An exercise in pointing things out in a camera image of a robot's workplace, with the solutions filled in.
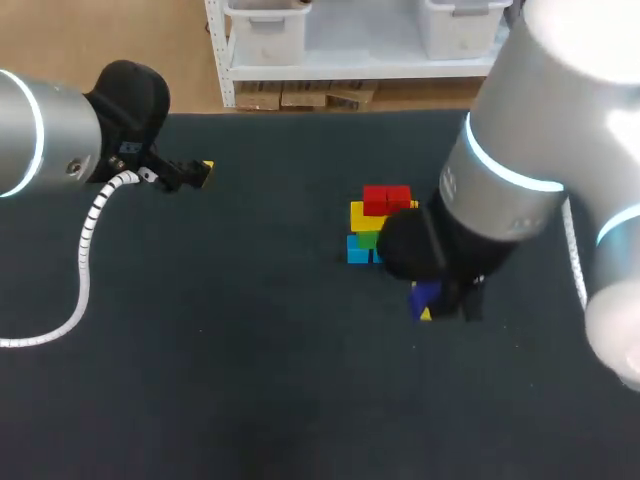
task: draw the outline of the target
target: green block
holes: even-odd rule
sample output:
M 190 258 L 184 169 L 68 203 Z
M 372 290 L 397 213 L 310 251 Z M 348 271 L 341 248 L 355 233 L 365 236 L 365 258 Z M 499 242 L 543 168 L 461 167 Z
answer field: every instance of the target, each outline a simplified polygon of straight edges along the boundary
M 358 248 L 375 250 L 377 241 L 378 232 L 358 232 Z

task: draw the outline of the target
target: white plastic container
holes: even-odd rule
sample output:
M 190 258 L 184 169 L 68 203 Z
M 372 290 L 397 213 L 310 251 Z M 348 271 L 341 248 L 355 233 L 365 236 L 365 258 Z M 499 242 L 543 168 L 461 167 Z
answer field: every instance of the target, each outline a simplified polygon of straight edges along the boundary
M 427 56 L 454 60 L 484 56 L 495 41 L 512 0 L 419 0 L 420 30 Z
M 311 4 L 284 10 L 244 10 L 225 2 L 236 35 L 235 54 L 243 65 L 296 65 L 304 60 Z

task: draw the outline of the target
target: red block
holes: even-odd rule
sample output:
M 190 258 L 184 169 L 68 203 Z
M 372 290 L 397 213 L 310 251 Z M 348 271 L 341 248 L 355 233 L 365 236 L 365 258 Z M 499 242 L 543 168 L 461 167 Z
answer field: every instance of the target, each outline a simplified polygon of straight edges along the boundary
M 390 213 L 395 213 L 404 208 L 411 208 L 411 188 L 407 185 L 387 187 L 387 204 Z
M 368 217 L 389 215 L 387 187 L 365 185 L 362 200 L 364 201 L 364 215 Z

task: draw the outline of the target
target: wooden floor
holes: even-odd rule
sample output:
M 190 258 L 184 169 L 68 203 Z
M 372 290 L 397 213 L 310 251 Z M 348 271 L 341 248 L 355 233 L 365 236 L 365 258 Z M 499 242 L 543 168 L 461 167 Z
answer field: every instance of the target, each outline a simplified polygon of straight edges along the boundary
M 126 58 L 168 82 L 173 112 L 223 113 L 203 0 L 1 0 L 0 68 L 82 91 Z M 468 107 L 479 79 L 384 82 L 373 110 Z

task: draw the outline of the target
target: stacked blocks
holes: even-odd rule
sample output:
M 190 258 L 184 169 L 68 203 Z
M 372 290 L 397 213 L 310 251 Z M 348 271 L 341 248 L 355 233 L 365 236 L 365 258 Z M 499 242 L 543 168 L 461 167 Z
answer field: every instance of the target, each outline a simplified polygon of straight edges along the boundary
M 413 282 L 409 294 L 409 307 L 413 318 L 420 322 L 430 322 L 432 318 L 429 304 L 436 300 L 441 293 L 442 284 L 439 282 Z
M 417 208 L 407 186 L 370 186 L 363 189 L 363 201 L 351 202 L 351 231 L 347 237 L 347 263 L 382 263 L 376 252 L 378 234 L 387 216 L 403 208 Z

